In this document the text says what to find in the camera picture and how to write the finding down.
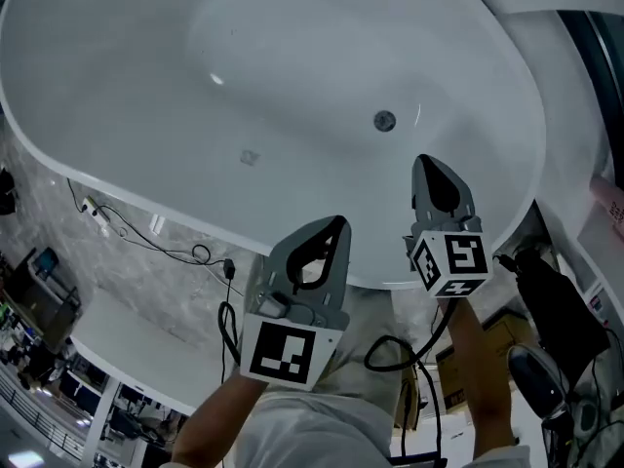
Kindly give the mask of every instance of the marble surface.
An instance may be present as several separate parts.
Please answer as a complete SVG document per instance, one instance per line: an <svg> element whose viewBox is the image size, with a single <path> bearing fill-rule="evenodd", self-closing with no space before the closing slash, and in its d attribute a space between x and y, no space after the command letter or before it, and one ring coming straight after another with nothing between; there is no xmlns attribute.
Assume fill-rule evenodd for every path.
<svg viewBox="0 0 624 468"><path fill-rule="evenodd" d="M185 265L129 244L115 234L124 224L113 215L113 230L109 237L104 237L88 215L76 211L66 179L36 161L4 124L0 164L13 174L19 195L17 213L0 216L0 251L13 264L33 247L53 248L60 259L59 276L77 286L85 306L95 288L104 289L161 329L205 349L210 362L220 369L221 338L216 313L226 289L205 267ZM72 185L79 203L90 195L99 204L114 207L164 248L190 251L193 245L202 243L210 248L213 258L232 258L237 269L233 287L239 292L244 290L254 253L170 220L159 236L150 235L148 212L77 182ZM512 248L531 235L533 226L526 228L521 226L505 248ZM127 239L140 241L132 231ZM495 279L471 300L482 320L517 296L514 276L499 265L495 269ZM219 265L213 267L213 272L222 276ZM241 297L233 293L230 298L240 315ZM430 335L435 302L420 290L393 292L393 302L402 335L415 347L422 345ZM449 339L445 335L434 347L429 362L435 362L436 353L447 345Z"/></svg>

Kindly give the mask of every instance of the black cable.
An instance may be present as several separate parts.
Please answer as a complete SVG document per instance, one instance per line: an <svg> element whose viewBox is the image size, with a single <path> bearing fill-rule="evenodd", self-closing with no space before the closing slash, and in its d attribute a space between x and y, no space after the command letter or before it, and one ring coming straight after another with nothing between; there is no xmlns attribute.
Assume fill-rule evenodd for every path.
<svg viewBox="0 0 624 468"><path fill-rule="evenodd" d="M601 397L601 388L600 385L598 383L598 379L596 378L596 360L597 357L594 357L594 362L592 363L592 376L594 377L594 383L596 383L596 399L598 402L598 423L597 424L601 424L601 420L603 419L603 399Z"/></svg>
<svg viewBox="0 0 624 468"><path fill-rule="evenodd" d="M436 341L440 339L440 336L442 336L442 333L445 331L445 329L449 325L450 317L452 316L452 313L455 311L455 307L457 306L458 302L459 302L459 298L450 299L450 301L448 302L447 311L445 312L445 315L442 318L442 321L440 322L440 324L438 325L434 333L431 335L431 338L429 338L429 340L422 346L422 348L420 348L420 350L418 350L418 352L414 353L411 346L408 343L402 341L401 339L395 336L391 336L389 334L385 334L384 336L379 338L369 349L369 352L364 357L364 367L369 371L391 372L391 371L402 371L402 370L405 370L407 368L411 368L412 366L414 366L420 360L420 358L427 353L427 351L433 348L433 346L436 344ZM393 341L399 344L399 346L401 346L408 352L409 359L404 363L394 364L392 366L374 366L373 364L371 364L372 354L377 350L377 348L383 345L386 341Z"/></svg>
<svg viewBox="0 0 624 468"><path fill-rule="evenodd" d="M418 419L420 419L420 405L422 403L420 402L420 390L418 390L418 404L416 405L416 418L413 421L413 429L417 430L418 429Z"/></svg>
<svg viewBox="0 0 624 468"><path fill-rule="evenodd" d="M403 395L403 391L406 388L406 385L408 386L408 394L411 394L411 386L410 386L410 382L409 381L404 381L403 384L401 385L401 392L399 392L399 398L401 398L401 396ZM406 455L406 432L408 430L408 415L410 414L410 406L408 405L408 396L406 395L406 400L405 400L405 408L403 410L403 433L401 434L401 456L405 457Z"/></svg>
<svg viewBox="0 0 624 468"><path fill-rule="evenodd" d="M71 180L69 178L67 179L67 185L69 185L69 190L71 191L71 197L74 198L74 206L76 207L76 210L78 210L79 214L83 214L87 207L80 208L78 206L78 201L76 200L76 193L74 192L74 188L71 186Z"/></svg>
<svg viewBox="0 0 624 468"><path fill-rule="evenodd" d="M589 447L589 445L596 440L596 437L598 437L598 435L603 430L606 430L607 428L609 428L609 427L611 427L613 425L617 425L617 424L624 425L624 421L622 421L621 419L617 419L616 421L612 421L612 422L606 424L605 426L603 426L602 428L599 428L598 430L596 430L594 432L594 434L590 437L590 439L578 449L578 455L576 456L576 461L574 462L574 466L578 466L578 463L580 462L580 460L585 455L585 452L587 451L587 448Z"/></svg>
<svg viewBox="0 0 624 468"><path fill-rule="evenodd" d="M225 296L225 301L223 303L221 303L221 305L225 304L225 306L229 306L231 308L231 312L232 312L232 331L234 333L234 339L236 340L236 344L238 344L238 335L236 334L236 315L234 314L234 309L232 308L232 305L230 305L230 287L231 287L231 285L232 285L232 280L230 279L227 282L227 295ZM225 318L223 320L223 327L224 328L227 326L227 314L229 312L230 312L230 310L225 312ZM218 310L218 319L219 319L219 321L221 319L221 307L220 306L219 306L219 310ZM223 384L223 381L225 381L225 335L223 335L223 332L221 333L221 336L222 336L222 339L221 339L221 385Z"/></svg>
<svg viewBox="0 0 624 468"><path fill-rule="evenodd" d="M429 371L422 365L420 361L418 361L417 364L422 373L425 375L427 383L429 383L431 396L433 398L433 408L436 412L436 427L438 428L438 435L436 436L436 451L438 453L438 457L436 459L436 462L434 463L434 467L436 467L439 465L440 459L442 458L442 422L440 421L440 406L438 406L438 394L436 394L436 388L433 385L433 379L431 378L431 374L429 374Z"/></svg>
<svg viewBox="0 0 624 468"><path fill-rule="evenodd" d="M619 349L619 354L620 354L620 365L622 366L622 372L624 373L624 352L622 351L622 340L615 333L614 330L611 330L609 328L604 328L604 330L606 332L610 332L613 335L613 337L617 340L617 348Z"/></svg>
<svg viewBox="0 0 624 468"><path fill-rule="evenodd" d="M234 338L233 340L232 340L232 337L230 337L229 333L227 332L227 327L226 327L227 314L223 316L223 314L226 311L232 314L232 320L230 321L230 328L232 330L232 337ZM226 298L226 300L222 301L221 304L218 306L218 314L216 316L216 323L218 324L218 330L221 333L223 342L225 343L225 345L227 345L227 349L230 351L230 354L232 354L232 359L234 359L234 362L238 366L240 366L241 354L239 353L238 348L237 348L238 347L238 334L236 333L236 313L234 312L234 307L230 305L229 303L229 290L228 290L228 297Z"/></svg>
<svg viewBox="0 0 624 468"><path fill-rule="evenodd" d="M74 200L74 206L76 207L76 210L79 213L84 213L85 210L87 209L87 207L83 207L82 209L78 207L78 201L76 200L76 194L74 193L74 189L71 185L71 181L69 180L69 178L67 179L67 185L69 186L69 190L71 191L71 196ZM162 254L165 254L166 256L168 256L169 258L172 258L173 260L177 260L177 261L181 261L182 263L186 263L188 265L199 265L199 266L203 266L203 267L208 267L211 265L217 265L218 263L223 263L225 261L225 259L221 259L221 260L215 260L215 261L211 261L213 254L212 252L209 250L209 248L205 245L202 245L201 243L198 243L197 245L195 245L192 249L191 249L191 253L184 253L184 252L180 252L180 251L175 251L175 250L167 250L165 248L162 248L161 246L157 245L156 243L154 243L152 240L150 240L149 238L145 237L142 233L140 233L138 231L138 229L136 227L134 227L129 221L127 221L123 215L121 215L117 210L115 210L112 207L109 207L108 205L96 205L96 207L94 208L94 210L92 211L92 215L95 216L99 210L109 210L110 212L113 212L115 215L117 215L117 217L124 222L128 227L130 227L135 234L138 235L138 237L140 239L142 239L145 243L147 243L151 248L142 245L140 243L135 243L134 241L130 241L130 240L126 240L126 238L124 236L122 236L121 234L119 234L119 236L130 242L133 244L136 244L138 246L141 246L142 248L147 248L148 250L153 250L154 252L160 252ZM202 260L197 254L196 251L199 249L203 249L206 254L207 254L207 258ZM189 254L193 260L185 260L184 258L180 258L179 256L176 256L175 254Z"/></svg>
<svg viewBox="0 0 624 468"><path fill-rule="evenodd" d="M433 336L433 327L436 324L436 320L438 319L438 314L440 313L440 305L438 305L436 307L436 313L433 316L433 321L431 321L431 326L429 327L429 333ZM427 352L427 355L425 356L425 364L427 363L427 361L429 360L429 354L431 353L431 351L433 350L433 346L429 349L429 352Z"/></svg>
<svg viewBox="0 0 624 468"><path fill-rule="evenodd" d="M141 234L136 227L134 227L130 222L128 222L124 218L124 216L121 215L119 212L117 212L117 210L115 210L114 208L109 207L108 205L97 205L96 208L94 209L94 211L92 212L92 214L97 213L99 210L109 210L110 212L113 212L114 214L116 214L117 217L119 217L119 219L122 222L124 222L126 225L128 225L135 232L135 234L138 235L138 237L140 239L142 239L145 243L147 243L152 248L158 250L160 253L165 254L169 258L172 258L172 259L177 260L177 261L181 261L182 263L186 263L188 265L201 265L201 266L216 265L218 263L223 263L225 261L224 259L211 261L211 258L213 256L213 254L211 253L211 251L208 249L207 246L202 245L201 243L198 243L197 245L195 245L191 249L191 256L193 257L192 261L191 260L185 260L184 258L180 258L179 256L175 256L174 254L170 253L171 250L165 250L164 248L162 248L159 245L157 245L156 243L154 243L151 239L149 239L146 236L144 236L143 234ZM200 260L199 256L197 256L195 254L195 251L198 250L198 249L203 249L206 252L206 254L208 255L208 257L205 260Z"/></svg>

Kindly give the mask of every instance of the black device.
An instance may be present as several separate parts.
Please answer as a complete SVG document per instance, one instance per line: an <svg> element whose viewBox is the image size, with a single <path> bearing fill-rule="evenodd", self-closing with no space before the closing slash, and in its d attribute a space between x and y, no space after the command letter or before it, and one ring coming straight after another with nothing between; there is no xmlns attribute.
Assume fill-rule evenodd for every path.
<svg viewBox="0 0 624 468"><path fill-rule="evenodd" d="M80 390L78 390L78 393L74 398L74 402L78 408L84 412L88 412L91 416L94 416L96 414L96 410L98 410L99 396L83 386Z"/></svg>
<svg viewBox="0 0 624 468"><path fill-rule="evenodd" d="M111 430L119 432L128 439L137 439L143 432L134 416L115 407L108 422Z"/></svg>
<svg viewBox="0 0 624 468"><path fill-rule="evenodd" d="M89 367L85 371L85 375L97 387L100 387L101 385L103 385L104 381L106 380L106 377L108 376L108 374L106 374L100 368L96 368L93 364L89 364Z"/></svg>
<svg viewBox="0 0 624 468"><path fill-rule="evenodd" d="M0 215L14 214L16 198L14 196L15 183L13 177L6 170L0 172Z"/></svg>
<svg viewBox="0 0 624 468"><path fill-rule="evenodd" d="M134 388L122 385L121 392L119 392L119 397L126 399L128 402L136 404L143 398L143 394L139 393Z"/></svg>
<svg viewBox="0 0 624 468"><path fill-rule="evenodd" d="M145 456L141 468L160 468L165 463L172 460L172 455L162 448L158 448L151 444L147 445Z"/></svg>
<svg viewBox="0 0 624 468"><path fill-rule="evenodd" d="M72 378L68 373L65 373L60 379L60 386L58 389L65 397L68 397L72 401L75 400L76 391L80 383Z"/></svg>
<svg viewBox="0 0 624 468"><path fill-rule="evenodd" d="M609 348L605 329L571 280L542 260L539 252L526 250L518 253L515 260L502 258L501 264L518 276L518 290L537 327L542 347L555 360L573 390L592 360Z"/></svg>

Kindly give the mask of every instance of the bathtub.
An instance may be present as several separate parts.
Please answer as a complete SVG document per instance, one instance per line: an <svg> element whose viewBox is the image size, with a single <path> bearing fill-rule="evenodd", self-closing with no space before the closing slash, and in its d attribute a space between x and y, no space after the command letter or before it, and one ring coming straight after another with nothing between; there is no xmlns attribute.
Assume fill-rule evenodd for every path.
<svg viewBox="0 0 624 468"><path fill-rule="evenodd" d="M495 248L545 150L527 66L481 0L8 0L0 100L56 172L268 254L344 215L349 283L406 289L420 153Z"/></svg>

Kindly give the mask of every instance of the white shirt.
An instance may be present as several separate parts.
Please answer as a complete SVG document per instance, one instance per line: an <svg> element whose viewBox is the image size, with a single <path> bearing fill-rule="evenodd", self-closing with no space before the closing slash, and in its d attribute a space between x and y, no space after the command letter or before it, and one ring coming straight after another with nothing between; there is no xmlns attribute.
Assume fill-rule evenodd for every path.
<svg viewBox="0 0 624 468"><path fill-rule="evenodd" d="M386 412L361 399L269 393L258 401L239 435L234 464L236 468L386 468L392 426ZM529 468L528 455L526 446L500 448L467 466ZM163 465L175 467L175 463Z"/></svg>

